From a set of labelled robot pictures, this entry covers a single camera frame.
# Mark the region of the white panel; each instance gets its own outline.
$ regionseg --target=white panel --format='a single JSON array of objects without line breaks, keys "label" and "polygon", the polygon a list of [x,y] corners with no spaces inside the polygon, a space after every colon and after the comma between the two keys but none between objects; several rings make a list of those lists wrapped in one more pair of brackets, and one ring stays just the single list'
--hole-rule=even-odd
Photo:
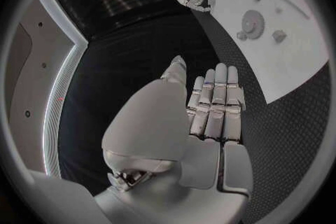
[{"label": "white panel", "polygon": [[[241,41],[241,21],[248,10],[265,19],[263,35]],[[270,103],[311,78],[328,60],[325,40],[305,0],[215,0],[212,16],[236,42],[254,71],[266,102]],[[287,37],[277,43],[272,34]]]}]

